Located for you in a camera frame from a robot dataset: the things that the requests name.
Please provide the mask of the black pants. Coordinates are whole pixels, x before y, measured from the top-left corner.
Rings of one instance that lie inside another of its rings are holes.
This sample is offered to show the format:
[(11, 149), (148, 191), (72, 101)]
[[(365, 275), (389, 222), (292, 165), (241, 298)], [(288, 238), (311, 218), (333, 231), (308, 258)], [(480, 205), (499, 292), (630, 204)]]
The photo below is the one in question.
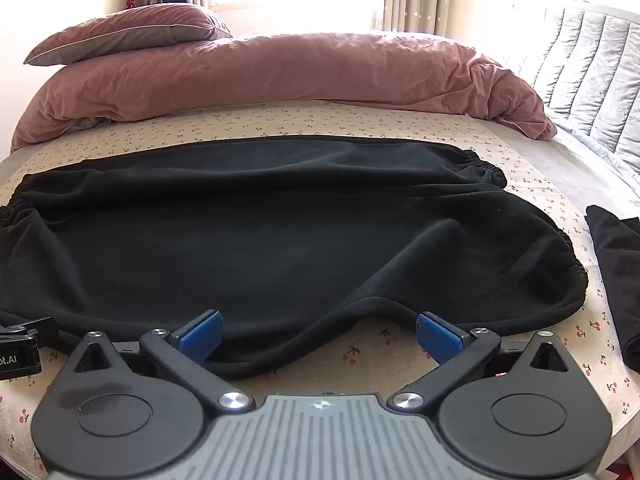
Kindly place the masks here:
[(54, 348), (207, 310), (216, 375), (260, 375), (376, 316), (502, 336), (559, 323), (588, 278), (570, 238), (477, 154), (339, 136), (191, 143), (24, 177), (1, 209), (1, 321)]

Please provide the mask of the pink grey pillow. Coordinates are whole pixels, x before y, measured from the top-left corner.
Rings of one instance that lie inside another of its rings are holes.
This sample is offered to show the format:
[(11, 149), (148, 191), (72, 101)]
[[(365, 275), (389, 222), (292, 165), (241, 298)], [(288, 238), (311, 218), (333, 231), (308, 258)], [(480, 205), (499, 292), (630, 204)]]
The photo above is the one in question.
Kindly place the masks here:
[(67, 27), (37, 44), (26, 65), (70, 65), (89, 58), (184, 42), (230, 38), (217, 15), (190, 3), (137, 6)]

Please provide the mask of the grey quilted headboard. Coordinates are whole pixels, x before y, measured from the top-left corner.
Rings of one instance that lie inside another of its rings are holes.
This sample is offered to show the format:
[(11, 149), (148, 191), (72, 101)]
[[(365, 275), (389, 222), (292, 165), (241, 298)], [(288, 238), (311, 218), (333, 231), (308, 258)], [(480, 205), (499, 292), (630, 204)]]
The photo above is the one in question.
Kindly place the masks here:
[(552, 6), (536, 19), (518, 74), (562, 130), (638, 179), (638, 15)]

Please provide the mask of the grey bed sheet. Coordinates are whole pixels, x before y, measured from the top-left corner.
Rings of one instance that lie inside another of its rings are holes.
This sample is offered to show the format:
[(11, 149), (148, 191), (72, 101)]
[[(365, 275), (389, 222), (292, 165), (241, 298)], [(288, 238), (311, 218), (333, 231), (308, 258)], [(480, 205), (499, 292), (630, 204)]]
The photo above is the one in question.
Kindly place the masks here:
[(546, 212), (575, 242), (588, 237), (586, 208), (597, 205), (617, 218), (637, 218), (639, 194), (605, 160), (567, 133), (535, 141), (496, 122), (480, 124), (498, 138), (492, 160), (508, 189)]

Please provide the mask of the cherry print bed cloth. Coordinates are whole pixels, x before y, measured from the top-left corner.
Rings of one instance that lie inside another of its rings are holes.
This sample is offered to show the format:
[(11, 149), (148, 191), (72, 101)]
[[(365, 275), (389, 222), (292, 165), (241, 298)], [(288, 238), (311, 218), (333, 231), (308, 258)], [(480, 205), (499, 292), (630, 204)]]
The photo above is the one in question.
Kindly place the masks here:
[(30, 421), (77, 339), (224, 316), (221, 375), (253, 396), (376, 392), (434, 367), (416, 315), (556, 333), (639, 437), (585, 210), (639, 210), (568, 136), (328, 103), (226, 107), (66, 133), (1, 165), (1, 314), (52, 316), (35, 376), (1, 386), (1, 459), (40, 479)]

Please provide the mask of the pink duvet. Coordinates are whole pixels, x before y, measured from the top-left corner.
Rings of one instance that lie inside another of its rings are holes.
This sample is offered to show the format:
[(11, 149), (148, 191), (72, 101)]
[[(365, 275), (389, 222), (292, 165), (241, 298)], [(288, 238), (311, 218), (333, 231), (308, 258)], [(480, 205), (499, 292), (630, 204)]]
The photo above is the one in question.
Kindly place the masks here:
[(471, 47), (424, 34), (324, 32), (191, 42), (63, 67), (27, 105), (11, 148), (56, 139), (86, 119), (308, 100), (469, 115), (533, 140), (556, 133), (536, 91)]

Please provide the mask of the folded black garment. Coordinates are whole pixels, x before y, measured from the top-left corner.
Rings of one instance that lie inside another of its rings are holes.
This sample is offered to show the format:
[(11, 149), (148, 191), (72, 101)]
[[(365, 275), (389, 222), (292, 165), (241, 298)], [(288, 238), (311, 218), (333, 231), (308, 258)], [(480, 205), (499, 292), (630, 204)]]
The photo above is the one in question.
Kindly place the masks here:
[(619, 219), (599, 206), (586, 209), (594, 252), (608, 297), (620, 353), (626, 367), (639, 371), (639, 219)]

